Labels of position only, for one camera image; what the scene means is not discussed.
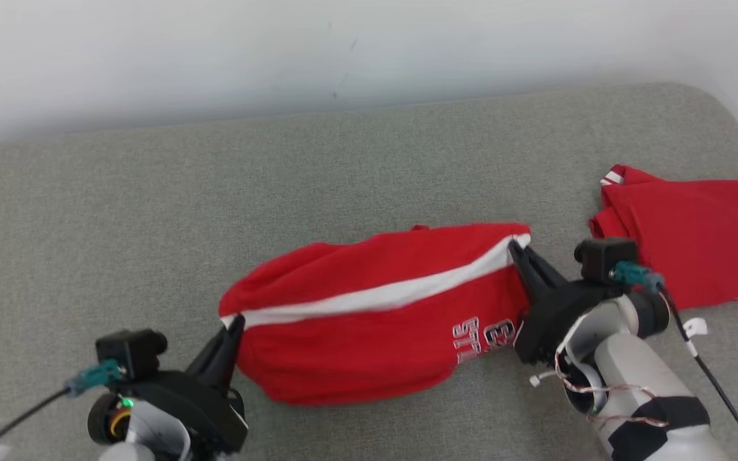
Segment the red Bulls basketball jersey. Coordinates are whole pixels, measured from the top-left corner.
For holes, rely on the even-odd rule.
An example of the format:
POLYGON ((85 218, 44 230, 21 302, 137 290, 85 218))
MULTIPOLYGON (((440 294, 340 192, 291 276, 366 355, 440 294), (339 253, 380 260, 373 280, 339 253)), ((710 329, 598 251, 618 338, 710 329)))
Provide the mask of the red Bulls basketball jersey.
POLYGON ((738 180, 666 181, 616 165, 600 186, 592 235, 634 240, 679 309, 738 301, 738 180))

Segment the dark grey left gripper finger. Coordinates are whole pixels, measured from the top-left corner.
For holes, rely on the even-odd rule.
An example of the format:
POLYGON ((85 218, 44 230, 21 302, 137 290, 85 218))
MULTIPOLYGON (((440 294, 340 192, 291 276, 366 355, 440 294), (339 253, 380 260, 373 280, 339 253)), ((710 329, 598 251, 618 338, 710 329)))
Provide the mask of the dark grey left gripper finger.
POLYGON ((225 392, 225 337, 227 328, 222 328, 203 347, 185 373, 204 385, 225 392))
POLYGON ((242 315, 236 315, 227 328, 225 337, 225 392, 232 389, 231 380, 236 368, 245 326, 246 319, 242 315))

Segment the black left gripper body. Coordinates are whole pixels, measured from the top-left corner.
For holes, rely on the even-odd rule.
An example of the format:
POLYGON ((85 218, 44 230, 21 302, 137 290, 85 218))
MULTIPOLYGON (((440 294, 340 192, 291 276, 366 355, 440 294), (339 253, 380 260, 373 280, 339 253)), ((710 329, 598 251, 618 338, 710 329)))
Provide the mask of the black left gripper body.
POLYGON ((249 426, 233 403, 237 394, 219 392, 182 371, 159 371, 123 383, 132 402, 125 441, 169 459, 221 459, 243 448, 249 426))

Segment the grey fabric sofa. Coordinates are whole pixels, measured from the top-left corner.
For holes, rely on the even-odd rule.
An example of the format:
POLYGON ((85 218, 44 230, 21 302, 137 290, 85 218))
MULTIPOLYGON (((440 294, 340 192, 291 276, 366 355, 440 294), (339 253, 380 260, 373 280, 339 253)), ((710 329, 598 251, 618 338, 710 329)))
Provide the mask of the grey fabric sofa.
MULTIPOLYGON (((95 362, 122 328, 165 334, 186 367, 218 301, 316 241, 522 221, 567 277, 624 163, 667 180, 738 179, 738 122, 677 83, 569 88, 410 107, 254 118, 0 144, 0 428, 95 362)), ((738 302, 697 350, 738 410, 738 302)), ((236 374, 242 461, 603 461, 559 383, 512 351, 372 405, 292 408, 236 374)))

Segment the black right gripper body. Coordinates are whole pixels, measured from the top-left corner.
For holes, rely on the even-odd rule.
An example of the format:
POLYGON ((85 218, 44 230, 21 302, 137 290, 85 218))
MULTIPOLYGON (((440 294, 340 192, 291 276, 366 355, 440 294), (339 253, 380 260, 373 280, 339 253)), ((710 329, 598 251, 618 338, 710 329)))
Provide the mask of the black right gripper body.
POLYGON ((621 285, 604 286, 586 280, 568 283, 541 300, 536 301, 521 317, 514 350, 522 364, 551 364, 556 348, 562 344, 566 334, 577 318, 608 303, 618 311, 619 326, 628 332, 639 333, 639 316, 627 295, 628 289, 621 285))

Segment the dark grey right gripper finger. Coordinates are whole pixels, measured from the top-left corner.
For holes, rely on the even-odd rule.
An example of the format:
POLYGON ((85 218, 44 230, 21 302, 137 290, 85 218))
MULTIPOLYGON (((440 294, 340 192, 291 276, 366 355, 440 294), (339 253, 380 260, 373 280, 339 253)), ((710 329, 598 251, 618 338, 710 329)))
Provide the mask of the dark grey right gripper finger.
POLYGON ((538 255, 512 255, 512 261, 520 277, 530 307, 544 295, 544 277, 541 269, 541 258, 538 255))
POLYGON ((563 275, 530 246, 522 247, 516 240, 512 240, 509 242, 509 254, 528 300, 541 300, 554 289, 568 283, 563 275))

